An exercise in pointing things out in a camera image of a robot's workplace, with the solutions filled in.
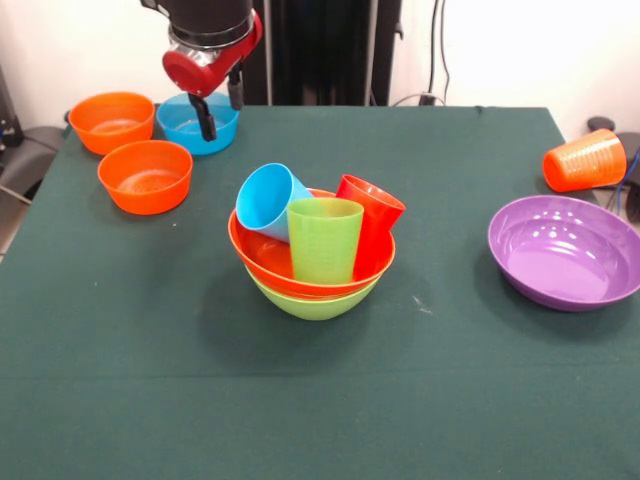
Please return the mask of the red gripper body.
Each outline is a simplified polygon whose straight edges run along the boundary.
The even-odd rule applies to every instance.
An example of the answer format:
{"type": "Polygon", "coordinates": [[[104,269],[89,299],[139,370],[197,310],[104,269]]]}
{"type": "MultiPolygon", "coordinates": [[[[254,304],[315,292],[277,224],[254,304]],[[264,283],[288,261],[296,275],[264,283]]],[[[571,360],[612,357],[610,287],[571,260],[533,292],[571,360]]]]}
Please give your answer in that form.
{"type": "Polygon", "coordinates": [[[251,11],[248,26],[249,31],[238,41],[204,49],[185,45],[171,33],[172,46],[162,58],[166,74],[180,90],[201,98],[213,93],[227,78],[237,84],[244,62],[263,34],[262,21],[255,10],[251,11]]]}

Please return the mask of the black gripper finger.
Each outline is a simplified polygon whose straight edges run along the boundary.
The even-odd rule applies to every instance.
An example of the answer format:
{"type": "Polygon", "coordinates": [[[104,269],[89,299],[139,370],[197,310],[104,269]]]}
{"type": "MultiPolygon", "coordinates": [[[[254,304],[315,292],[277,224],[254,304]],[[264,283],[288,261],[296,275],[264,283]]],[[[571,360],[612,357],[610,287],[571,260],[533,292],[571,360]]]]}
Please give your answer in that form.
{"type": "Polygon", "coordinates": [[[227,89],[230,105],[235,111],[240,111],[244,106],[244,87],[242,77],[243,65],[236,63],[228,74],[227,89]]]}
{"type": "Polygon", "coordinates": [[[192,93],[188,94],[188,99],[196,111],[203,139],[207,142],[214,141],[217,138],[215,121],[205,99],[192,93]]]}

